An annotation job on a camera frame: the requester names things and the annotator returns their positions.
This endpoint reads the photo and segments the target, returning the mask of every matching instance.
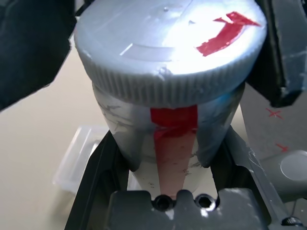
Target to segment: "beige table surface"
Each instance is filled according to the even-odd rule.
[[[52,178],[79,125],[106,123],[72,49],[49,87],[0,113],[1,230],[64,229],[73,196]],[[246,139],[240,109],[233,126]],[[205,191],[214,193],[210,177]]]

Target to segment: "transparent plastic box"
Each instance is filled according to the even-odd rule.
[[[105,126],[80,126],[53,177],[53,184],[77,194],[88,160],[108,131]],[[131,172],[127,189],[141,189]]]

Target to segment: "bottle body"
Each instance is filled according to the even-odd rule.
[[[149,108],[119,100],[93,85],[119,149],[152,197],[194,192],[236,112],[244,85],[185,108]]]

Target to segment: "white bottle cap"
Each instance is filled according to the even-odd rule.
[[[96,0],[75,42],[100,90],[150,107],[185,107],[234,90],[266,37],[254,0]]]

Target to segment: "red tape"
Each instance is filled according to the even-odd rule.
[[[176,197],[183,188],[197,130],[197,106],[178,109],[150,109],[158,125],[154,146],[161,194]]]

